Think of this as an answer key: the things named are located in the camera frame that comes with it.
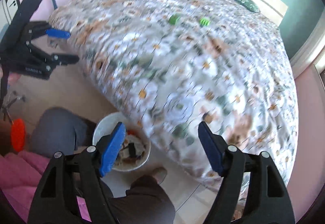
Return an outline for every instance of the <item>green toy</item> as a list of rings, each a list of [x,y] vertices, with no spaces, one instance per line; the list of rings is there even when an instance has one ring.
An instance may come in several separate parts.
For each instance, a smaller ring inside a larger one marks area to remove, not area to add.
[[[179,18],[180,16],[178,14],[174,14],[169,18],[168,22],[171,25],[175,25],[178,22]]]
[[[210,25],[210,20],[209,20],[208,18],[201,18],[201,20],[200,20],[200,25],[201,25],[202,27],[204,27],[204,26],[209,26],[209,25]]]

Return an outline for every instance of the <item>green pillow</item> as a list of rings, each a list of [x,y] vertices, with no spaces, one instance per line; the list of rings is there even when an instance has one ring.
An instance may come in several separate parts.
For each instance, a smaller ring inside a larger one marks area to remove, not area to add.
[[[251,12],[254,13],[261,12],[258,6],[252,0],[235,0],[235,1],[243,5],[246,9],[248,9]]]

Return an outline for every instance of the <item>pink jacket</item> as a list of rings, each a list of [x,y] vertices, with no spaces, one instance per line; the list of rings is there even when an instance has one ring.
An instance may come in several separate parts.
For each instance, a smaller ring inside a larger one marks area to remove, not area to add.
[[[0,188],[5,197],[27,222],[28,213],[36,187],[49,159],[38,154],[21,151],[18,155],[0,155]],[[85,200],[77,197],[80,213],[83,219],[90,220]]]

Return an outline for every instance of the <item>dark brown pants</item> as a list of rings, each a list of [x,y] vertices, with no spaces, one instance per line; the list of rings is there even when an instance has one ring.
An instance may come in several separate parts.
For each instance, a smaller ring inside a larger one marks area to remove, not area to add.
[[[92,144],[95,126],[65,109],[48,109],[30,138],[30,151],[45,157],[52,157],[58,150],[65,155],[73,154],[78,146]],[[167,194],[148,175],[133,182],[125,197],[109,201],[121,224],[172,224],[175,218],[175,208]]]

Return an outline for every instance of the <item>silver bolt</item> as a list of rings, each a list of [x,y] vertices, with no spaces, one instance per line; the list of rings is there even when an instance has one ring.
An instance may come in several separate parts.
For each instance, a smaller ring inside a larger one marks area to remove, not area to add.
[[[54,158],[58,159],[62,156],[62,153],[60,151],[57,151],[55,154],[54,154]]]
[[[93,153],[94,151],[96,151],[96,147],[95,146],[89,146],[87,148],[87,152],[89,152],[89,153]]]
[[[269,153],[267,151],[263,151],[261,154],[262,154],[262,156],[264,158],[269,158],[270,157],[270,155],[269,155]]]
[[[237,147],[235,145],[229,145],[228,150],[234,153],[235,151],[237,151]]]

